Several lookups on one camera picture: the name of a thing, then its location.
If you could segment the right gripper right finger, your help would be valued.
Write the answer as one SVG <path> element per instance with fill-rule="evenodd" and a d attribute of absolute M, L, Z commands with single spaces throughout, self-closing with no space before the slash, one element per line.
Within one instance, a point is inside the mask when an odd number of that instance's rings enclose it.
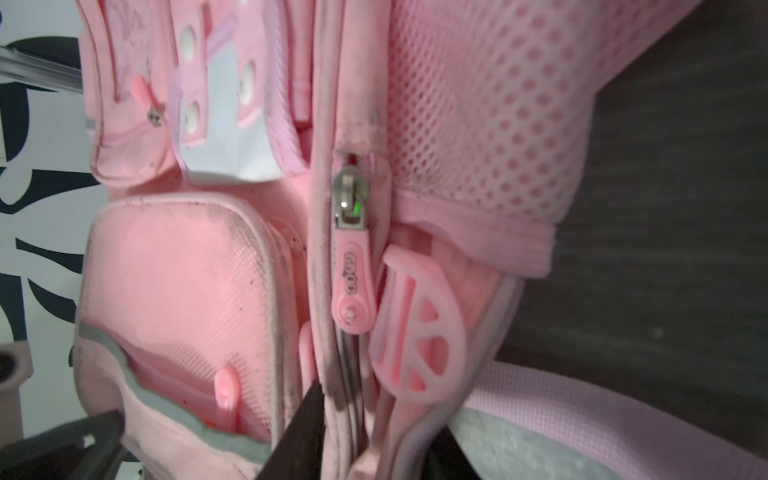
<path fill-rule="evenodd" d="M 448 427 L 444 427 L 428 447 L 421 480 L 480 480 Z"/>

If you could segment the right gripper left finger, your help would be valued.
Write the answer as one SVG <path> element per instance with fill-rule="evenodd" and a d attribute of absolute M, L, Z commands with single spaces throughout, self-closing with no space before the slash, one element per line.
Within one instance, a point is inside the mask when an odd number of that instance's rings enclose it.
<path fill-rule="evenodd" d="M 315 380 L 256 480 L 319 479 L 325 430 L 325 396 Z"/>

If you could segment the aluminium cage frame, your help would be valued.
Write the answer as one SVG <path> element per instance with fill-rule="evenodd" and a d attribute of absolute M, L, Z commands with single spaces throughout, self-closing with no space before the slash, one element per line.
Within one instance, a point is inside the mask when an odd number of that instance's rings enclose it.
<path fill-rule="evenodd" d="M 5 46 L 1 47 L 1 76 L 55 92 L 83 93 L 79 69 Z"/>

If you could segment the pink student backpack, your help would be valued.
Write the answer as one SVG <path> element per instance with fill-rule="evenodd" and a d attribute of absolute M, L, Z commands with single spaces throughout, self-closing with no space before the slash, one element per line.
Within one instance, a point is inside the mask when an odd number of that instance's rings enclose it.
<path fill-rule="evenodd" d="M 95 217 L 76 392 L 153 479 L 256 479 L 312 383 L 319 479 L 763 479 L 651 406 L 495 361 L 598 92 L 691 1 L 81 1 Z"/>

